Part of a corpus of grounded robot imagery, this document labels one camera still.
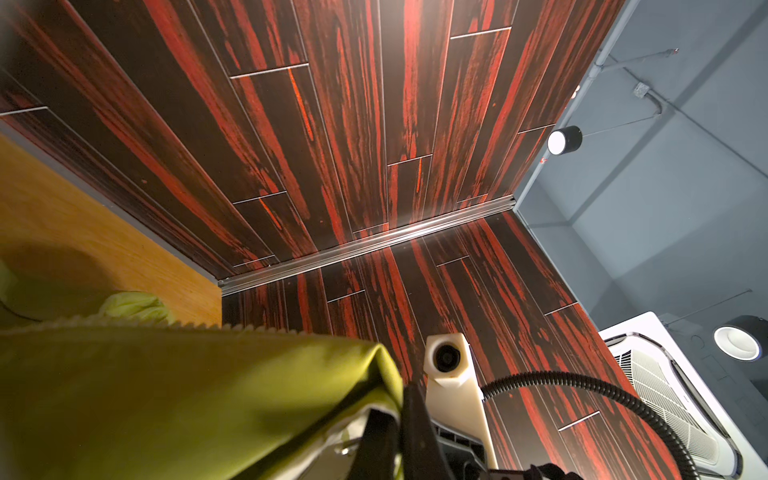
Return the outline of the green jacket with printed lining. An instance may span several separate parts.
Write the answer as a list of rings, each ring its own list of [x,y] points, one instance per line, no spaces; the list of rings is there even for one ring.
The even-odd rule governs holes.
[[[5,479],[333,479],[398,421],[387,349],[182,323],[154,295],[1,271]]]

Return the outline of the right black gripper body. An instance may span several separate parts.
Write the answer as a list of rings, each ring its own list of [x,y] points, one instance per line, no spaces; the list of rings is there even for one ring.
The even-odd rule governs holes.
[[[530,465],[524,470],[491,469],[484,444],[458,430],[432,420],[436,439],[455,479],[582,480],[558,465]]]

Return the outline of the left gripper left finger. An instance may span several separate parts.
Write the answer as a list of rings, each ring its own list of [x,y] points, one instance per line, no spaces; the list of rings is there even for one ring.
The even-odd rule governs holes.
[[[399,424],[388,413],[371,410],[347,480],[392,480],[399,450]]]

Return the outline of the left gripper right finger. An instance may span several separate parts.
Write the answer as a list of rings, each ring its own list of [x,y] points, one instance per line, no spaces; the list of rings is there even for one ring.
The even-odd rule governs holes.
[[[404,388],[400,444],[406,480],[453,479],[417,385]]]

